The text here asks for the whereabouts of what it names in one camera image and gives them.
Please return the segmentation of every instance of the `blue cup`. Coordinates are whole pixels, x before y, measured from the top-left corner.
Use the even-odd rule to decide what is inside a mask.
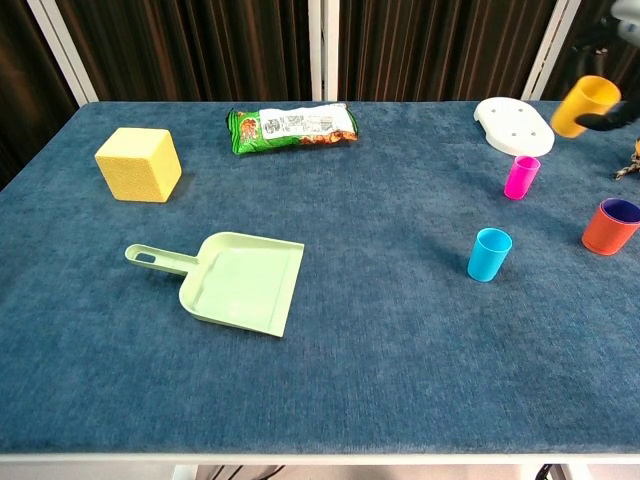
[[[511,237],[497,228],[483,228],[476,235],[467,273],[478,282],[490,282],[507,258],[513,242]]]

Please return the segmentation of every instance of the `orange cup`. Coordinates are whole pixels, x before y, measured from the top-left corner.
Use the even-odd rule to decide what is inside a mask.
[[[620,198],[607,198],[587,225],[582,243],[599,255],[613,255],[639,227],[640,207]]]
[[[575,122],[584,113],[607,113],[621,98],[618,87],[606,78],[586,75],[576,82],[551,117],[558,135],[574,138],[586,130]]]

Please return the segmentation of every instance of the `pink cup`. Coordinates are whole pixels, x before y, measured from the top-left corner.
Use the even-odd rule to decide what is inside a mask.
[[[516,157],[509,172],[504,194],[511,200],[522,200],[533,179],[540,170],[540,162],[534,157]]]

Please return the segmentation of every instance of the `yellow cup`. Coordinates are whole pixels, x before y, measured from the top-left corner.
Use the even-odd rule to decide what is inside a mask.
[[[586,130],[574,120],[583,113],[607,113],[620,101],[618,87],[606,78],[587,75],[576,82],[551,118],[558,135],[574,138]]]

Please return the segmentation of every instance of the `plastic cup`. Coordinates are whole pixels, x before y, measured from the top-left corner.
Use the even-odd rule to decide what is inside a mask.
[[[576,82],[551,118],[558,135],[574,138],[586,130],[575,122],[584,113],[607,113],[620,101],[618,87],[606,78],[586,75]]]
[[[533,179],[540,170],[540,162],[534,157],[516,157],[504,186],[504,194],[511,200],[522,200]]]
[[[640,207],[620,198],[607,198],[582,234],[582,243],[599,255],[613,255],[640,227]]]
[[[476,235],[467,273],[478,282],[490,282],[511,250],[511,237],[498,228],[483,228]]]

